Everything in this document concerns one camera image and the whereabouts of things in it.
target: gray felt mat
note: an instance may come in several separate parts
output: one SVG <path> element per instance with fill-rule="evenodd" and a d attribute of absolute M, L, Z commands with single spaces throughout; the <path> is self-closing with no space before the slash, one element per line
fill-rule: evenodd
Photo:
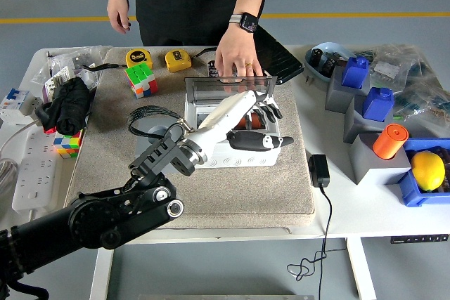
<path fill-rule="evenodd" d="M 124 63 L 130 48 L 112 48 L 107 63 Z M 201 48 L 185 48 L 195 55 Z M 127 130 L 129 113 L 143 105 L 160 105 L 184 115 L 184 77 L 207 76 L 213 53 L 194 59 L 193 67 L 169 73 L 164 56 L 170 48 L 148 48 L 159 87 L 150 98 L 136 99 L 123 69 L 103 71 L 82 149 L 67 193 L 66 204 L 78 191 L 94 193 L 123 186 L 134 160 L 136 136 Z M 169 174 L 184 214 L 167 228 L 274 228 L 307 226 L 314 202 L 300 121 L 289 82 L 276 86 L 274 98 L 283 118 L 281 134 L 295 143 L 282 148 L 273 167 L 198 169 L 190 177 Z"/>

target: white table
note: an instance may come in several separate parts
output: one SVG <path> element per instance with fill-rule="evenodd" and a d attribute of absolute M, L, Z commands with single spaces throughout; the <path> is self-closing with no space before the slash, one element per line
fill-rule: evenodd
<path fill-rule="evenodd" d="M 348 46 L 350 50 L 367 46 Z M 305 64 L 304 55 L 311 46 L 289 46 L 292 54 Z M 35 72 L 44 64 L 46 52 L 64 53 L 66 48 L 50 48 L 37 51 L 28 67 L 19 89 L 28 89 L 33 95 L 41 95 L 41 87 L 30 82 Z M 353 182 L 348 150 L 342 142 L 344 115 L 324 110 L 326 84 L 318 79 L 306 83 L 306 76 L 314 77 L 307 68 L 291 80 L 295 89 L 297 108 L 302 126 L 307 155 L 326 154 L 330 169 L 330 185 L 326 193 L 333 203 L 333 218 L 328 237 L 345 237 L 355 280 L 361 299 L 375 299 L 370 273 L 364 256 L 361 237 L 393 235 L 431 235 L 450 233 L 448 216 L 450 205 L 425 205 L 405 207 L 398 185 L 357 186 Z M 19 126 L 3 123 L 0 128 L 0 144 L 3 144 Z M 4 150 L 4 156 L 21 161 L 26 132 L 17 136 Z M 64 174 L 60 183 L 59 207 L 63 205 L 65 191 L 75 161 L 64 161 Z M 10 228 L 27 221 L 11 209 L 9 200 L 0 200 L 0 228 Z M 323 237 L 328 220 L 328 203 L 319 189 L 314 191 L 316 217 L 303 228 L 268 228 L 242 230 L 154 230 L 130 242 L 145 244 L 157 242 L 198 242 L 227 240 L 304 239 Z M 107 285 L 113 252 L 99 250 L 94 273 L 92 299 L 106 299 Z"/>

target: yellow lemon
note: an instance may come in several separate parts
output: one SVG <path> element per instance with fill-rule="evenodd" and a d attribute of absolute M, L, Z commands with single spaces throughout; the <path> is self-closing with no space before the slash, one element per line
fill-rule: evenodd
<path fill-rule="evenodd" d="M 414 178 L 419 188 L 425 191 L 437 189 L 445 177 L 444 162 L 433 152 L 422 151 L 411 160 Z"/>

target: human hand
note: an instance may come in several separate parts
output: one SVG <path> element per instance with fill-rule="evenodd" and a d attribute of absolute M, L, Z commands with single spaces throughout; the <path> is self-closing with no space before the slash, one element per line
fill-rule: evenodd
<path fill-rule="evenodd" d="M 254 71 L 262 76 L 253 34 L 244 31 L 235 24 L 229 28 L 219 42 L 216 51 L 215 67 L 220 77 L 232 77 L 236 66 L 239 77 L 252 77 Z"/>
<path fill-rule="evenodd" d="M 128 21 L 128 0 L 108 0 L 106 9 L 112 28 L 121 34 L 127 33 L 131 25 Z"/>

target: rubik's cube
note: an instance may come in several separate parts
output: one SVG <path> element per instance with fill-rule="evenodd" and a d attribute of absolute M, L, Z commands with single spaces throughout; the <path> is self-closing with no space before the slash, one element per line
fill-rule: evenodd
<path fill-rule="evenodd" d="M 53 146 L 62 158 L 76 157 L 82 144 L 83 133 L 84 129 L 78 131 L 74 136 L 66 136 L 56 132 Z"/>
<path fill-rule="evenodd" d="M 129 84 L 137 98 L 144 98 L 158 91 L 155 75 L 146 63 L 125 70 Z"/>

